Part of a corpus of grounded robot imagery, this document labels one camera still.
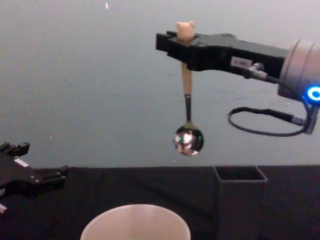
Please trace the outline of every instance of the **black tablecloth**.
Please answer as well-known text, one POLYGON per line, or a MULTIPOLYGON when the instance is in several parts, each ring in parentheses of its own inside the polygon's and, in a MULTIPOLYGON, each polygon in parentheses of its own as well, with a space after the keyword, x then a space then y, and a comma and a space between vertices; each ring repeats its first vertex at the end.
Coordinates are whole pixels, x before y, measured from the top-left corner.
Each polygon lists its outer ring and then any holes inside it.
MULTIPOLYGON (((320 166, 260 169, 269 182, 259 239, 320 240, 320 166)), ((63 189, 1 200, 0 240, 79 240, 93 218, 127 204, 168 208, 192 240, 212 240, 213 176, 212 167, 72 167, 63 189)))

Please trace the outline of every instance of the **paper cup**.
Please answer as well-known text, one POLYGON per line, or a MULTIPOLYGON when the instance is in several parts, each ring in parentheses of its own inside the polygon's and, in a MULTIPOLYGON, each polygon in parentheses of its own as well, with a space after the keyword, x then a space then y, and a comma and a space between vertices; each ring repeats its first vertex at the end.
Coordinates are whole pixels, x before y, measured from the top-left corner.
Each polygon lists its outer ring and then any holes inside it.
POLYGON ((191 240, 187 223, 175 212, 155 205, 125 205, 93 219, 80 240, 191 240))

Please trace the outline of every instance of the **cup rim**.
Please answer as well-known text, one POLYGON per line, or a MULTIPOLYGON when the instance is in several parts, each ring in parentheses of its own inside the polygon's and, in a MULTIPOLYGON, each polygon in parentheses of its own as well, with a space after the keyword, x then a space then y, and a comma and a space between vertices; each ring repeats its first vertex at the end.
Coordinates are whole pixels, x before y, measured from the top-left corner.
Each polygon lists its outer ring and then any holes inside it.
POLYGON ((99 219, 101 219, 102 217, 104 217, 105 215, 109 214, 109 213, 112 213, 112 212, 115 212, 115 211, 118 211, 120 209, 126 209, 126 208, 129 208, 129 207, 134 207, 134 208, 157 208, 157 209, 161 209, 167 213, 170 213, 171 215, 173 215, 184 227, 184 230, 185 230, 185 233, 186 233, 186 237, 188 240, 191 240, 191 232, 190 232, 190 229, 189 229, 189 226, 188 224, 186 223, 186 221, 180 216, 178 215, 177 213, 175 213, 174 211, 171 211, 165 207, 162 207, 162 206, 158 206, 158 205, 152 205, 152 204, 128 204, 128 205, 122 205, 122 206, 118 206, 118 207, 114 207, 112 209, 109 209, 101 214, 99 214, 98 216, 96 216, 94 219, 92 219, 87 225, 86 227, 84 228, 84 230, 82 231, 82 234, 81 234, 81 238, 80 240, 85 240, 84 237, 85 237, 85 234, 87 233, 87 231, 90 229, 90 227, 95 224, 97 221, 99 221, 99 219))

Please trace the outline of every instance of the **black container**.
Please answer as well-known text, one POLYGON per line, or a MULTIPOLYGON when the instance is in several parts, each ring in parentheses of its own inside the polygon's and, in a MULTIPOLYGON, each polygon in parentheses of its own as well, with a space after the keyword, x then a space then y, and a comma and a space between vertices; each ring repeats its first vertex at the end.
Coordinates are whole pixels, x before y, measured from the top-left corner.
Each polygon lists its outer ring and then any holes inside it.
POLYGON ((257 240, 268 182, 257 166, 215 166, 215 240, 257 240))

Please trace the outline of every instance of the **blue led light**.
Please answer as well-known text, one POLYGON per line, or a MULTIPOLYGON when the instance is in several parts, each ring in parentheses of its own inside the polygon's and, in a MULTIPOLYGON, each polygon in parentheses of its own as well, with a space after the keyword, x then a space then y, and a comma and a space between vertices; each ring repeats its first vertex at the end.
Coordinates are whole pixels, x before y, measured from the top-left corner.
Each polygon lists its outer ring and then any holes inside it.
POLYGON ((307 95, 313 101, 320 101, 320 86, 312 86, 308 89, 307 95))

